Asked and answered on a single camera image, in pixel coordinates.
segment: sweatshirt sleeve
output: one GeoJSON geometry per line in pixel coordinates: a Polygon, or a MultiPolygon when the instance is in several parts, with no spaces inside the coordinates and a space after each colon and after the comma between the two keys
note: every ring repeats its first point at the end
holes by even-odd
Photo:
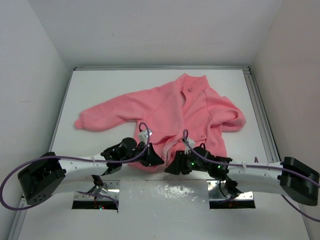
{"type": "Polygon", "coordinates": [[[129,120],[144,120],[165,101],[163,87],[123,94],[90,107],[79,114],[75,128],[100,132],[129,120]]]}
{"type": "Polygon", "coordinates": [[[244,127],[244,114],[227,97],[220,96],[212,88],[206,89],[205,94],[213,125],[222,125],[223,132],[237,132],[244,127]]]}

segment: sweatshirt cuff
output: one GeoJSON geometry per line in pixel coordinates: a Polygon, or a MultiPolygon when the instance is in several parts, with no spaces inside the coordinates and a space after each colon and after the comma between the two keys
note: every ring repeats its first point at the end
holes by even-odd
{"type": "Polygon", "coordinates": [[[83,129],[83,125],[82,125],[82,121],[81,118],[78,118],[75,122],[74,122],[74,126],[76,129],[83,129]]]}

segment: white wall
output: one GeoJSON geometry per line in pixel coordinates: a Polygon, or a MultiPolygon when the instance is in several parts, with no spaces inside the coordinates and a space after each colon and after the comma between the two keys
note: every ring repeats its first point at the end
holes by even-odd
{"type": "MultiPolygon", "coordinates": [[[[0,0],[0,181],[48,151],[70,73],[27,0],[0,0]]],[[[4,190],[17,206],[16,177],[4,190]]],[[[15,212],[0,205],[0,240],[15,212]]]]}
{"type": "MultiPolygon", "coordinates": [[[[281,158],[293,156],[318,172],[319,13],[319,0],[284,0],[253,67],[281,158]]],[[[320,218],[320,206],[303,209],[320,218]]],[[[306,222],[311,239],[320,239],[319,223],[306,222]]]]}
{"type": "Polygon", "coordinates": [[[29,0],[69,67],[248,65],[282,0],[29,0]]]}

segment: white table surface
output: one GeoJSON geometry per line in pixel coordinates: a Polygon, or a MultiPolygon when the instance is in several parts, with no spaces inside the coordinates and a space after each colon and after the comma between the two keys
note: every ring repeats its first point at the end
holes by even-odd
{"type": "MultiPolygon", "coordinates": [[[[247,123],[240,132],[223,133],[228,156],[237,162],[252,163],[254,157],[267,162],[242,70],[74,71],[52,151],[57,155],[91,156],[132,137],[134,122],[89,132],[76,130],[74,121],[86,108],[174,81],[183,73],[206,75],[210,86],[245,115],[247,123]]],[[[255,209],[209,209],[207,173],[150,174],[124,165],[105,179],[120,180],[119,213],[74,210],[73,193],[57,194],[27,211],[19,240],[309,239],[302,216],[279,195],[255,193],[255,209]]]]}

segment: wire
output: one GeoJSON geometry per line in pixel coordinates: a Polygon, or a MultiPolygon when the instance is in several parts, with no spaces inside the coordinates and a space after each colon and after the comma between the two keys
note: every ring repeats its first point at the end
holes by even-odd
{"type": "Polygon", "coordinates": [[[219,190],[220,190],[220,193],[227,199],[227,200],[230,200],[232,197],[227,197],[224,192],[222,191],[221,189],[221,181],[219,181],[219,190]]]}
{"type": "MultiPolygon", "coordinates": [[[[202,159],[203,161],[206,161],[208,163],[212,163],[212,164],[218,164],[218,165],[225,165],[225,166],[232,166],[232,167],[243,167],[242,164],[236,164],[236,163],[226,163],[226,162],[219,162],[219,161],[213,161],[213,160],[210,160],[210,159],[207,159],[205,158],[204,156],[201,156],[199,153],[197,153],[190,145],[189,145],[189,142],[187,140],[188,138],[188,135],[189,135],[189,132],[187,129],[183,130],[183,140],[185,142],[185,144],[189,147],[189,149],[191,150],[191,152],[193,152],[197,157],[199,157],[200,159],[202,159]]],[[[255,157],[254,161],[256,163],[258,163],[258,158],[255,157]]],[[[247,168],[253,168],[253,169],[274,169],[274,170],[280,170],[280,171],[283,171],[283,172],[287,172],[287,173],[290,173],[290,174],[293,174],[293,175],[296,175],[304,180],[307,180],[309,181],[310,183],[316,185],[318,188],[320,188],[320,184],[313,181],[312,179],[309,179],[308,177],[296,172],[296,171],[292,171],[290,169],[286,169],[286,168],[282,168],[282,167],[277,167],[277,166],[263,166],[263,165],[252,165],[252,164],[246,164],[246,167],[247,168]]],[[[309,216],[307,215],[306,213],[302,212],[300,209],[298,209],[296,206],[294,206],[285,196],[281,195],[284,200],[286,200],[286,202],[291,206],[293,207],[296,211],[298,211],[300,214],[302,214],[303,216],[305,216],[306,218],[308,219],[311,219],[315,222],[318,222],[320,223],[320,219],[317,219],[317,218],[314,218],[312,216],[309,216]]]]}
{"type": "MultiPolygon", "coordinates": [[[[0,186],[0,203],[6,208],[6,209],[9,209],[9,210],[12,210],[12,211],[22,211],[22,210],[27,210],[27,209],[31,209],[35,206],[38,206],[39,204],[37,205],[29,205],[29,206],[25,206],[25,207],[13,207],[13,206],[10,206],[8,205],[5,200],[4,200],[4,188],[5,188],[5,185],[7,183],[7,181],[9,180],[9,178],[15,173],[17,172],[18,170],[22,169],[23,167],[29,165],[29,164],[32,164],[32,163],[36,163],[36,162],[39,162],[39,161],[43,161],[43,160],[56,160],[56,159],[64,159],[64,160],[74,160],[74,161],[81,161],[81,162],[87,162],[87,163],[110,163],[110,164],[128,164],[128,163],[131,163],[133,162],[134,160],[140,158],[144,153],[145,151],[147,150],[148,148],[148,145],[149,145],[149,142],[150,142],[150,131],[149,131],[149,128],[147,126],[147,124],[145,124],[144,122],[141,122],[139,124],[139,128],[141,128],[141,125],[144,125],[145,126],[145,129],[147,131],[147,134],[148,134],[148,138],[147,138],[147,141],[146,141],[146,145],[145,147],[143,148],[142,152],[140,152],[137,156],[133,157],[133,158],[130,158],[130,159],[127,159],[127,160],[123,160],[123,161],[115,161],[115,160],[91,160],[91,159],[85,159],[85,158],[80,158],[80,157],[73,157],[73,156],[42,156],[42,157],[39,157],[39,158],[35,158],[33,160],[30,160],[30,161],[27,161],[23,164],[21,164],[20,166],[17,166],[15,169],[13,169],[11,172],[9,172],[9,174],[4,178],[3,182],[1,183],[1,186],[0,186]]],[[[105,195],[100,195],[100,194],[91,194],[91,193],[83,193],[81,192],[81,194],[85,194],[85,195],[88,195],[88,196],[93,196],[93,197],[103,197],[103,198],[107,198],[107,199],[111,199],[112,201],[114,201],[114,203],[116,203],[116,207],[118,208],[118,202],[113,199],[112,197],[109,197],[109,196],[105,196],[105,195]]]]}
{"type": "Polygon", "coordinates": [[[204,150],[206,150],[206,145],[204,143],[201,143],[200,147],[202,147],[204,150]]]}
{"type": "Polygon", "coordinates": [[[306,218],[318,222],[320,223],[320,219],[314,218],[313,216],[309,216],[308,214],[304,213],[303,211],[301,211],[299,208],[297,208],[295,205],[293,205],[285,196],[281,195],[281,197],[283,197],[283,199],[291,206],[294,208],[294,210],[296,210],[298,213],[302,214],[303,216],[305,216],[306,218]]]}
{"type": "Polygon", "coordinates": [[[232,196],[226,200],[221,200],[221,201],[215,201],[214,203],[215,204],[225,204],[225,203],[229,203],[229,202],[232,202],[233,200],[235,200],[235,196],[232,196]]]}

